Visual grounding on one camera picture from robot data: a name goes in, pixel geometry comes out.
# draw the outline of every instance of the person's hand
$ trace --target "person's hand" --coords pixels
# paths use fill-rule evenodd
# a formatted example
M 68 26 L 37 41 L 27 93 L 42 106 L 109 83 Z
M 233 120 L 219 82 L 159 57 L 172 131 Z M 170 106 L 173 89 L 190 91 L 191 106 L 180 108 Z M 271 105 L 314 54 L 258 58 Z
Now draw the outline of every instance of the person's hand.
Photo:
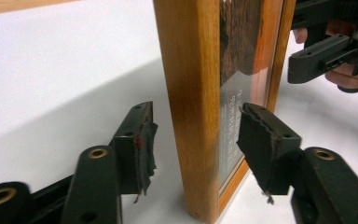
M 330 21 L 327 25 L 327 34 L 351 35 L 354 26 L 343 21 Z M 307 40 L 308 31 L 306 28 L 300 28 L 293 31 L 297 44 L 302 44 Z M 344 63 L 341 66 L 325 74 L 327 80 L 347 89 L 358 89 L 358 76 L 352 77 L 353 65 Z

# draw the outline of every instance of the white surface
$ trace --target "white surface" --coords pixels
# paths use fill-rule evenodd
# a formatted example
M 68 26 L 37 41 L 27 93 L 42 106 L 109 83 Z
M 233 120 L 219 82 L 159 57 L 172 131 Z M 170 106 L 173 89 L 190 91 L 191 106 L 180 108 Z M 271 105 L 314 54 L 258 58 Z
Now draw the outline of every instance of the white surface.
M 68 176 L 82 150 L 107 144 L 130 107 L 150 100 L 158 169 L 147 197 L 123 198 L 124 221 L 199 223 L 186 212 L 152 2 L 0 14 L 0 182 L 35 191 Z M 334 149 L 358 174 L 358 94 L 323 77 L 303 85 L 283 78 L 276 113 L 303 148 Z M 218 223 L 294 223 L 290 197 L 274 199 L 267 204 L 248 175 Z

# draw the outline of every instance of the wooden frame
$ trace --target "wooden frame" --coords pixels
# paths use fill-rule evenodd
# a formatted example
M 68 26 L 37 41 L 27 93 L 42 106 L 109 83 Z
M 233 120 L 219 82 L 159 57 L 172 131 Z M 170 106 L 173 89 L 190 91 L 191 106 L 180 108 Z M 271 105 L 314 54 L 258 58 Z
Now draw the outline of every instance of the wooden frame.
M 0 0 L 0 13 L 73 1 L 75 0 Z
M 206 223 L 248 170 L 240 158 L 219 180 L 222 87 L 237 71 L 253 75 L 249 101 L 273 111 L 295 3 L 154 0 L 187 210 Z

